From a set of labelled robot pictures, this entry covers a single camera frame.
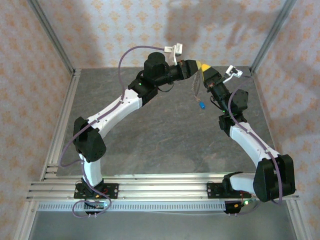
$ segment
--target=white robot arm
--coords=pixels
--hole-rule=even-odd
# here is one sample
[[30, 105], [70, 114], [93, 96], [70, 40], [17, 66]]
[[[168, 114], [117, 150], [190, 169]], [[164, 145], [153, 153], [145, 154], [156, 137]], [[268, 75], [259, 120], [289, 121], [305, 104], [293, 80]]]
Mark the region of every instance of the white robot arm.
[[[214, 183], [217, 185], [218, 192], [215, 193], [213, 191], [210, 196], [212, 198], [221, 198], [221, 193], [223, 193], [225, 198], [237, 198], [239, 191], [244, 191], [256, 195], [262, 202], [267, 202], [279, 197], [279, 184], [282, 186], [283, 196], [293, 194], [295, 192], [293, 161], [288, 155], [280, 155], [279, 152], [268, 146], [247, 123], [243, 116], [243, 111], [248, 107], [247, 92], [241, 89], [238, 90], [230, 105], [233, 117], [247, 131], [236, 125], [230, 116], [228, 101], [231, 98], [231, 94], [224, 83], [233, 76], [240, 77], [242, 72], [230, 66], [225, 76], [222, 77], [214, 68], [195, 60], [182, 60], [176, 65], [169, 66], [165, 62], [163, 54], [159, 52], [149, 55], [144, 63], [144, 70], [128, 86], [123, 98], [119, 97], [105, 109], [87, 120], [80, 117], [75, 121], [74, 132], [77, 133], [88, 123], [96, 120], [90, 128], [74, 141], [76, 150], [84, 161], [84, 172], [88, 181], [86, 183], [83, 177], [82, 183], [84, 185], [89, 183], [95, 189], [101, 190], [100, 185], [103, 184], [101, 157], [106, 151], [103, 138], [118, 122], [156, 96], [159, 86], [190, 78], [198, 70], [201, 72], [204, 86], [208, 92], [211, 92], [213, 99], [217, 102], [218, 105], [216, 106], [224, 113], [219, 117], [220, 128], [244, 149], [256, 167], [255, 174], [234, 172], [225, 175], [222, 183]], [[119, 101], [121, 101], [121, 104], [118, 108], [107, 116], [99, 118]], [[281, 182], [277, 181], [271, 156], [276, 159], [278, 164]]]

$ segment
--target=wall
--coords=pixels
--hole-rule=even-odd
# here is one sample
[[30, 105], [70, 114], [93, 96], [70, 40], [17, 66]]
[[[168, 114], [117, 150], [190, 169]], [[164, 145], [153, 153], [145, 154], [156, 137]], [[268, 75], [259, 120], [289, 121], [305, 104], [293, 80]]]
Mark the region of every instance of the wall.
[[0, 239], [38, 181], [70, 75], [25, 0], [1, 1]]
[[314, 239], [320, 236], [319, 29], [319, 1], [297, 1], [257, 71], [271, 134], [277, 149], [294, 160]]
[[[250, 66], [285, 0], [40, 0], [73, 66], [118, 66], [136, 45], [183, 43], [181, 59]], [[141, 66], [135, 50], [123, 66]]]

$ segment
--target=white connector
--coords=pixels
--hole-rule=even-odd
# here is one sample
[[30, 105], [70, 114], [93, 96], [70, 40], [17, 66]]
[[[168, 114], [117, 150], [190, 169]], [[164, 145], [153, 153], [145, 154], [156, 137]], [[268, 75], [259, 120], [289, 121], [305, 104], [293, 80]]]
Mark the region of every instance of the white connector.
[[164, 52], [165, 53], [170, 53], [169, 56], [169, 65], [174, 64], [177, 65], [177, 58], [182, 54], [182, 44], [181, 43], [176, 43], [176, 45], [173, 46], [165, 46], [164, 47]]
[[228, 69], [225, 72], [224, 76], [229, 76], [226, 80], [223, 81], [223, 83], [225, 84], [226, 82], [228, 82], [230, 79], [232, 79], [233, 77], [237, 77], [240, 78], [242, 76], [243, 72], [236, 69], [235, 66], [230, 65], [228, 67]]

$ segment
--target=gray floor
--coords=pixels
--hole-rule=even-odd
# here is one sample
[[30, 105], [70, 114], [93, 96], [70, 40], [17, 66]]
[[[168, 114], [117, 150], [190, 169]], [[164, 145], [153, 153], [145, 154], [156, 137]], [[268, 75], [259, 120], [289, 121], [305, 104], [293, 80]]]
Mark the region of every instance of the gray floor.
[[107, 212], [97, 219], [37, 212], [30, 240], [295, 240], [285, 203], [242, 216]]
[[[227, 67], [216, 67], [224, 73]], [[249, 75], [248, 67], [240, 67]], [[123, 68], [126, 85], [140, 68]], [[226, 86], [230, 92], [246, 78], [233, 78]], [[158, 95], [141, 109], [131, 113], [106, 136], [106, 154], [101, 161], [102, 174], [170, 174], [207, 172], [253, 172], [255, 166], [246, 153], [220, 130], [222, 112], [210, 102], [210, 93], [202, 85], [199, 97], [206, 108], [199, 107], [193, 96], [192, 81], [176, 82], [174, 88]], [[244, 116], [269, 145], [272, 144], [267, 123], [253, 80], [243, 87], [249, 92]], [[72, 137], [73, 123], [79, 116], [87, 118], [106, 107], [121, 94], [117, 69], [83, 69], [68, 120], [65, 143]], [[77, 159], [74, 146], [64, 163]], [[59, 176], [81, 175], [75, 164], [59, 169]]]

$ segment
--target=small blue cube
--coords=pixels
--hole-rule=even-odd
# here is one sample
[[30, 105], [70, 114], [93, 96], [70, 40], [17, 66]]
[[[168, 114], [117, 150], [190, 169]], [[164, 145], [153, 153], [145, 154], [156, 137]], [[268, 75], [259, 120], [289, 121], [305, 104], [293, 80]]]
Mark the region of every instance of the small blue cube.
[[199, 102], [199, 106], [200, 106], [200, 108], [202, 108], [202, 109], [205, 109], [205, 108], [206, 108], [206, 105], [205, 105], [205, 103], [204, 103], [203, 101]]

